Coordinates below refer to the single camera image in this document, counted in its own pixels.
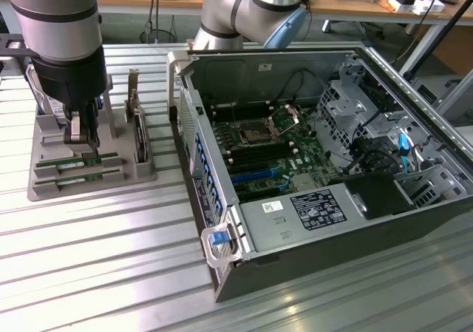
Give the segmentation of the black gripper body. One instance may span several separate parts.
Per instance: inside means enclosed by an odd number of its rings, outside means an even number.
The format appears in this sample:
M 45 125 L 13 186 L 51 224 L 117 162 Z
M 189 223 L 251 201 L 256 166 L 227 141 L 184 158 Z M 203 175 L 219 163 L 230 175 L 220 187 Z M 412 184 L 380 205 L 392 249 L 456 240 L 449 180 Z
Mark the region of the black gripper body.
M 102 47 L 76 60 L 52 62 L 33 58 L 33 66 L 43 91 L 66 107 L 81 107 L 101 95 L 107 86 Z

